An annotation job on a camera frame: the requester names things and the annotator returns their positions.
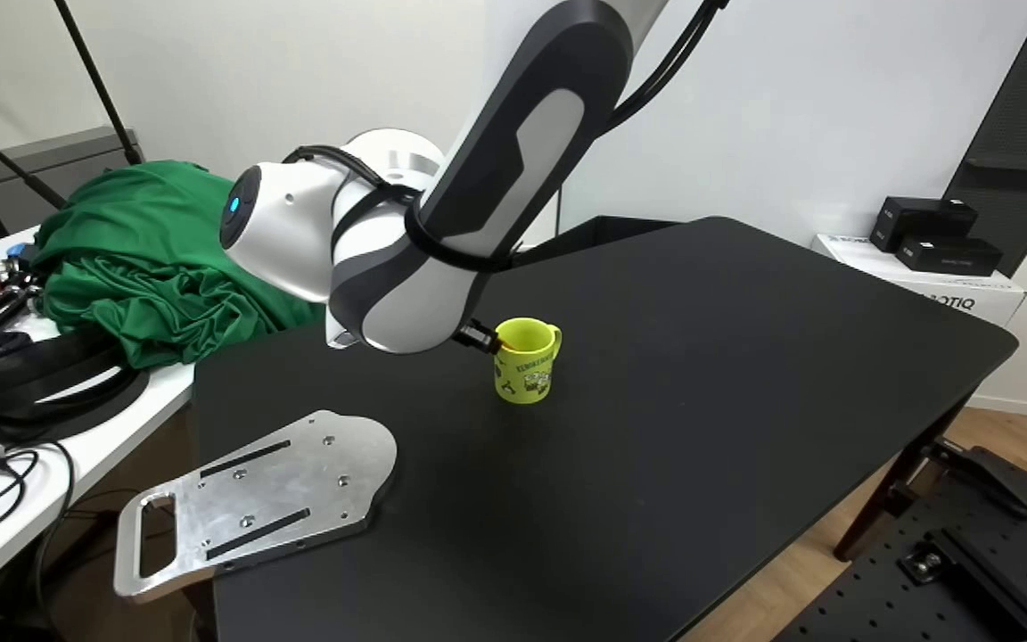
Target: white box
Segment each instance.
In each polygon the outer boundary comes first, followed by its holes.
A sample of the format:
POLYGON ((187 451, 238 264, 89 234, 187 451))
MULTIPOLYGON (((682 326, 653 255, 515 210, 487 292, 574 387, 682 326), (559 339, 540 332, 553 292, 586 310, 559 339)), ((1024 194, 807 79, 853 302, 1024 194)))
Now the white box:
POLYGON ((1013 316, 1024 302, 1024 289, 1006 274, 935 274, 935 273, 909 273, 896 255, 883 255, 871 248, 867 238, 838 238, 838 236, 815 236, 811 250, 822 258, 835 258, 838 264, 848 264, 857 273, 867 273, 879 281, 903 285, 917 297, 936 299, 953 310, 973 316, 980 322, 990 322, 998 327, 1008 327, 1013 316))

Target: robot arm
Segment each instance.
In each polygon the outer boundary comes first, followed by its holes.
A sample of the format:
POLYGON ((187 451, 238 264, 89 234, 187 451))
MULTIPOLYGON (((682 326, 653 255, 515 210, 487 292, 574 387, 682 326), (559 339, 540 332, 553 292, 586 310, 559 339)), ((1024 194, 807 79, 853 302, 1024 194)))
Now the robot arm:
POLYGON ((417 355, 454 339, 485 273, 611 129, 662 3, 553 3, 445 163, 417 135, 370 132, 320 161, 250 169, 224 215, 229 258, 329 302, 342 327, 330 346, 417 355))

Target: yellow cup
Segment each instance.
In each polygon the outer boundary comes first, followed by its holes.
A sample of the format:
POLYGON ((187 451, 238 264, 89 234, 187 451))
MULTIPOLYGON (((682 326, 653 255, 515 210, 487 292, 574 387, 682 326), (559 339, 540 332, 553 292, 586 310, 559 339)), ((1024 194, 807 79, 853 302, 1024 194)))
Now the yellow cup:
POLYGON ((502 349, 490 356, 490 388, 515 407, 540 404, 553 388, 559 327, 539 317, 511 317, 494 335, 502 349))

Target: black equipment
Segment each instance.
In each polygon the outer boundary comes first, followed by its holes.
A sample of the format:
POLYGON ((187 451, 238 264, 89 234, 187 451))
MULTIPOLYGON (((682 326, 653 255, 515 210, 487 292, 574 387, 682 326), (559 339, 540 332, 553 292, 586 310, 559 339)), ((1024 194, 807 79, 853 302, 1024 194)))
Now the black equipment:
POLYGON ((935 489, 909 501, 785 642, 1027 638, 1027 476, 986 451, 929 459, 935 489))
POLYGON ((896 255, 909 273, 945 274, 990 274, 1002 264, 1002 250, 985 238, 906 238, 896 255))
POLYGON ((70 332, 0 356, 0 443, 68 440, 122 415, 147 388, 102 332, 70 332))
POLYGON ((871 244, 896 255, 909 236, 918 238, 966 238, 978 210, 958 201, 903 201, 887 197, 871 244))

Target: black table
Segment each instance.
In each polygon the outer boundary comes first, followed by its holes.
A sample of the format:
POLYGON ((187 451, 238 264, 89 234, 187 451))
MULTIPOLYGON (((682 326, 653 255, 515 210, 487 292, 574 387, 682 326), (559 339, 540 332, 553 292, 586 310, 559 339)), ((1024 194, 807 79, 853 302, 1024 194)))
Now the black table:
POLYGON ((317 327, 197 371, 208 457, 320 407, 398 440, 367 537, 218 582, 224 642, 669 638, 1016 349, 721 217, 494 274, 481 317, 513 316, 565 332, 532 412, 474 349, 329 355, 317 327))

